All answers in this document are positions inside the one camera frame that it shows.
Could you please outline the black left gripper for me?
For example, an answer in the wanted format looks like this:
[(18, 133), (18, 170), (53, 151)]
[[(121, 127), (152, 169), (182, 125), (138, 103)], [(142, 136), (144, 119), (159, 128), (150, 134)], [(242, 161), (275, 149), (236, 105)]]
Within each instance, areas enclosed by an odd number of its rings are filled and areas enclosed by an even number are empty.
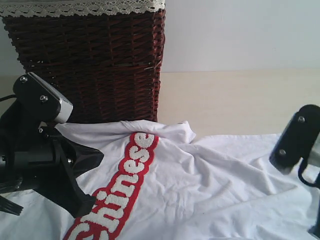
[(73, 218), (89, 214), (96, 198), (75, 178), (97, 168), (104, 154), (40, 123), (19, 101), (1, 116), (0, 193), (34, 190)]

